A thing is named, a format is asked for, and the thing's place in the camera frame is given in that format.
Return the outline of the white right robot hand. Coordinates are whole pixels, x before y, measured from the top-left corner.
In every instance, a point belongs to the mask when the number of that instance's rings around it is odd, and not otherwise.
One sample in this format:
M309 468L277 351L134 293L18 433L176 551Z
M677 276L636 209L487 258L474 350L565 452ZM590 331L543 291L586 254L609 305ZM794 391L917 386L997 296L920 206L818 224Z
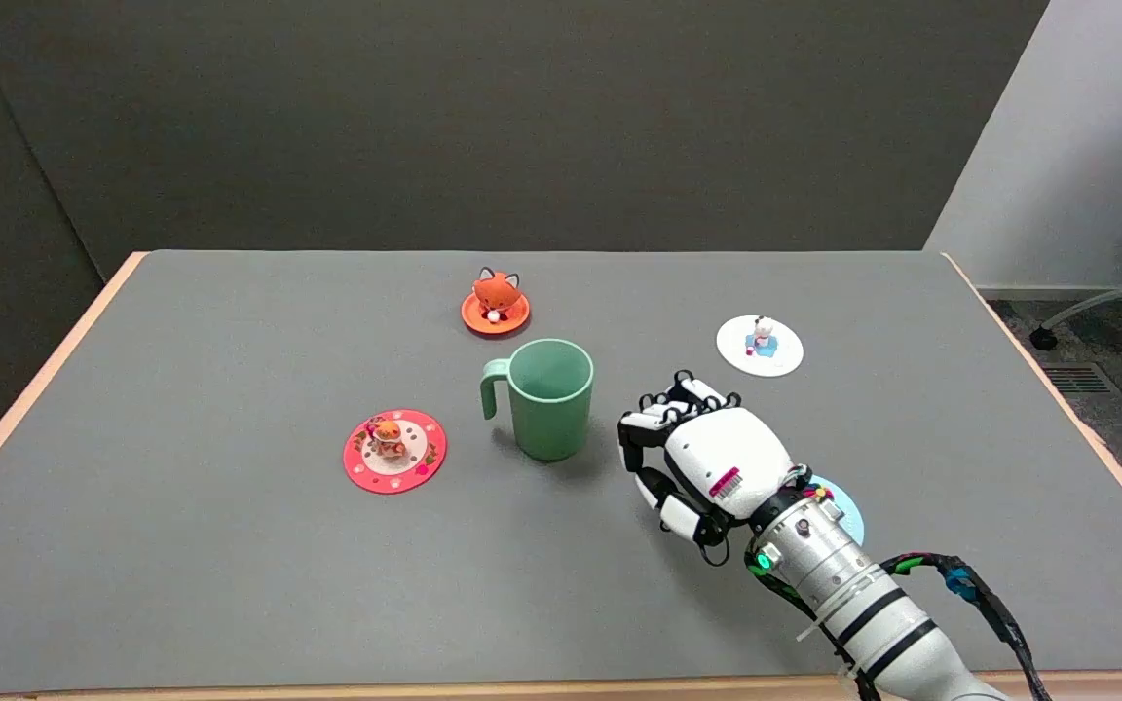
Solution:
M789 506L810 496L813 470L793 461L778 435L691 371L664 393L643 394L617 423L623 465L659 526L693 542L703 559L729 546L729 533L760 535Z

